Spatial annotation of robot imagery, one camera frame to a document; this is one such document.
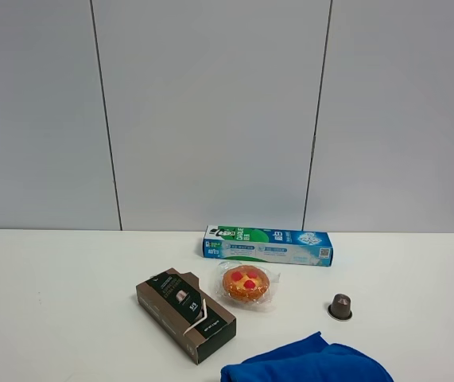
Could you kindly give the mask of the brown coffee capsule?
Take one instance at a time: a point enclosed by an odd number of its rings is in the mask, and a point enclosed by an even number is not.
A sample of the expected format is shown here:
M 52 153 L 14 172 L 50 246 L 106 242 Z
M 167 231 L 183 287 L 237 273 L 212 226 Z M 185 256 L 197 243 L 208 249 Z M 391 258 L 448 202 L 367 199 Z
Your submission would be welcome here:
M 336 294 L 328 306 L 328 314 L 338 321 L 348 321 L 352 317 L 351 299 L 345 294 Z

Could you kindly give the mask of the blue cloth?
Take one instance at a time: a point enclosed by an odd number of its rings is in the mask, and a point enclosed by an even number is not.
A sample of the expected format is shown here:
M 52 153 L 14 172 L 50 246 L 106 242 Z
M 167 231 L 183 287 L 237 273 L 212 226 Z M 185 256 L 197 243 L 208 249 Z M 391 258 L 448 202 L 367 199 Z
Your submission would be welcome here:
M 392 381 L 374 359 L 346 345 L 329 344 L 316 332 L 267 353 L 229 364 L 225 381 Z

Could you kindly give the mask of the green blue toothpaste box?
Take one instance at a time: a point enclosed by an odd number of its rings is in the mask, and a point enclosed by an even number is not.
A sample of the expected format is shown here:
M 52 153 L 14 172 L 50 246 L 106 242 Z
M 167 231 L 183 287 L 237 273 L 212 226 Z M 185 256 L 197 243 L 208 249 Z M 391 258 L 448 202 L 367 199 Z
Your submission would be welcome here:
M 203 238 L 203 256 L 330 267 L 333 246 L 326 232 L 209 225 Z

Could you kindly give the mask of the wrapped fruit tart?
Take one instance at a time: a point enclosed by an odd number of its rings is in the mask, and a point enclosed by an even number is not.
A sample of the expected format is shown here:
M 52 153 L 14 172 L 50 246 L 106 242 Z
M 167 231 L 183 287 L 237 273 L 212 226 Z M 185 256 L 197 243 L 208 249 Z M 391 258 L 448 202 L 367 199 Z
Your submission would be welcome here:
M 269 312 L 274 309 L 274 295 L 280 274 L 259 265 L 223 261 L 211 279 L 216 299 L 243 310 Z

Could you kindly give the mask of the dark brown capsule box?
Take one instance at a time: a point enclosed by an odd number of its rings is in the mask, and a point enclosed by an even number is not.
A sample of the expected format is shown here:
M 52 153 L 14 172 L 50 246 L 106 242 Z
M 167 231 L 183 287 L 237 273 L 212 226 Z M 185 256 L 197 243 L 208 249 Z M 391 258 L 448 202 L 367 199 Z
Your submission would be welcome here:
M 236 317 L 200 289 L 192 272 L 169 268 L 136 286 L 139 305 L 200 364 L 232 340 Z

